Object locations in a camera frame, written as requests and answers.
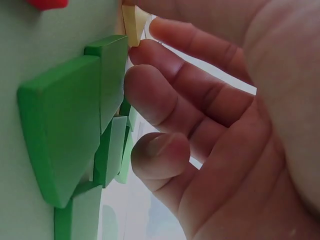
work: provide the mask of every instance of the green block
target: green block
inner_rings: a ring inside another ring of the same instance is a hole
[[[127,126],[125,130],[121,170],[119,174],[114,178],[120,184],[127,183],[129,168],[131,165],[131,151],[133,147],[134,147],[134,141],[132,139],[130,127]]]
[[[86,46],[84,54],[101,58],[100,132],[102,134],[124,99],[128,37],[112,35],[96,41]]]
[[[124,98],[121,107],[120,107],[120,115],[127,116],[128,122],[127,125],[130,127],[131,131],[133,132],[135,130],[135,124],[137,119],[137,110],[135,110],[130,103],[127,101],[126,98]]]
[[[81,56],[23,83],[23,135],[44,200],[64,208],[100,144],[100,61]]]
[[[96,240],[102,186],[80,184],[66,208],[54,209],[54,240]]]
[[[102,208],[102,240],[118,240],[117,216],[108,205]]]
[[[93,181],[105,188],[120,172],[126,134],[126,116],[116,116],[101,135],[94,156]]]

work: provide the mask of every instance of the finger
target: finger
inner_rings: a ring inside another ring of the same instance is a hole
[[[173,88],[209,118],[225,127],[237,121],[254,96],[234,88],[152,40],[143,40],[130,52],[134,64],[157,68]]]
[[[242,47],[253,19],[271,0],[132,0],[156,16],[192,23]]]
[[[189,159],[189,142],[181,133],[147,134],[131,153],[134,173],[174,214],[197,171]]]
[[[166,45],[253,84],[247,72],[243,50],[236,45],[201,31],[190,23],[157,17],[149,28],[152,36]]]
[[[181,97],[153,66],[140,65],[129,69],[124,80],[124,94],[154,127],[188,137],[192,155],[196,158],[204,160],[208,157],[226,129]]]

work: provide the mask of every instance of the hand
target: hand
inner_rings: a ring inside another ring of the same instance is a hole
[[[167,134],[137,143],[133,170],[177,216],[188,239],[319,239],[320,226],[291,179],[318,210],[320,2],[173,2],[139,3],[193,23],[158,18],[150,26],[154,37],[256,86],[258,94],[142,41],[130,53],[139,66],[128,71],[125,94]],[[189,163],[190,148],[200,170]]]

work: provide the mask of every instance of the fingernail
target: fingernail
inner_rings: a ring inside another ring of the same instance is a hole
[[[146,153],[150,157],[160,156],[164,149],[175,138],[174,134],[163,134],[152,139],[146,147]]]

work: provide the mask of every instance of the red block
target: red block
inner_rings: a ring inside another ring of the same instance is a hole
[[[41,11],[50,9],[63,9],[68,5],[69,0],[26,0]]]

